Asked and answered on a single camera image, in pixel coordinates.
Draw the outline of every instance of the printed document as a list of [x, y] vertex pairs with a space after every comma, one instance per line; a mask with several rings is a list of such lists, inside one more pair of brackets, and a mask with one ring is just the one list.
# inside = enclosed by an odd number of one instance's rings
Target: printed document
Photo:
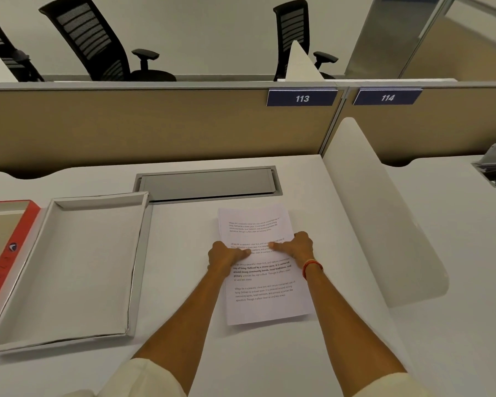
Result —
[[225, 281], [226, 322], [243, 324], [290, 318], [314, 312], [301, 269], [285, 253], [272, 251], [270, 241], [294, 238], [287, 209], [219, 209], [220, 239], [229, 248], [251, 249], [232, 266]]

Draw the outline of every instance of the gray floor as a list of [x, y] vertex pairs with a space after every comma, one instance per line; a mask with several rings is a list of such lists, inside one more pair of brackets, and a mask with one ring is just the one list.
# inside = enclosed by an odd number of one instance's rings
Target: gray floor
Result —
[[435, 4], [375, 0], [355, 46], [346, 78], [397, 78]]

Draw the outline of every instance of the black mesh chair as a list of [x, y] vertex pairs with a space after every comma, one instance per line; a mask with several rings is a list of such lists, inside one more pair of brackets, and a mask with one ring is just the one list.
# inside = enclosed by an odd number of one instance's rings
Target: black mesh chair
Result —
[[33, 64], [31, 64], [29, 55], [16, 49], [1, 28], [0, 58], [18, 81], [44, 82], [44, 79], [42, 79], [41, 75], [37, 72]]
[[[278, 24], [278, 68], [274, 76], [274, 81], [277, 81], [278, 78], [284, 78], [287, 74], [292, 42], [297, 40], [308, 54], [311, 39], [309, 37], [309, 7], [306, 0], [294, 0], [278, 5], [274, 8], [274, 12]], [[318, 70], [324, 62], [338, 61], [337, 57], [321, 51], [314, 52], [314, 56], [316, 57], [314, 65]], [[325, 79], [334, 79], [329, 74], [321, 74]]]
[[158, 53], [136, 49], [141, 69], [131, 72], [127, 54], [92, 0], [55, 0], [39, 9], [81, 60], [95, 81], [176, 81], [165, 71], [150, 70], [147, 60]]

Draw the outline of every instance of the cream shirt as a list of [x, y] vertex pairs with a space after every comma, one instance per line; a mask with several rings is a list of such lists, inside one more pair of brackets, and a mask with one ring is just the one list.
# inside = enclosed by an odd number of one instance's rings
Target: cream shirt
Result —
[[[134, 358], [112, 375], [96, 395], [79, 390], [63, 397], [186, 397], [171, 372], [143, 358]], [[407, 373], [394, 373], [375, 380], [354, 397], [432, 397]]]

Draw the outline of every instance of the person's left arm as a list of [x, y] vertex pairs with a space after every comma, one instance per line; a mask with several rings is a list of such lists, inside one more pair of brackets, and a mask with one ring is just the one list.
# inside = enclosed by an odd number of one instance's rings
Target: person's left arm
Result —
[[230, 268], [250, 254], [217, 241], [209, 251], [208, 271], [183, 305], [134, 354], [167, 369], [189, 393], [204, 348], [220, 286]]

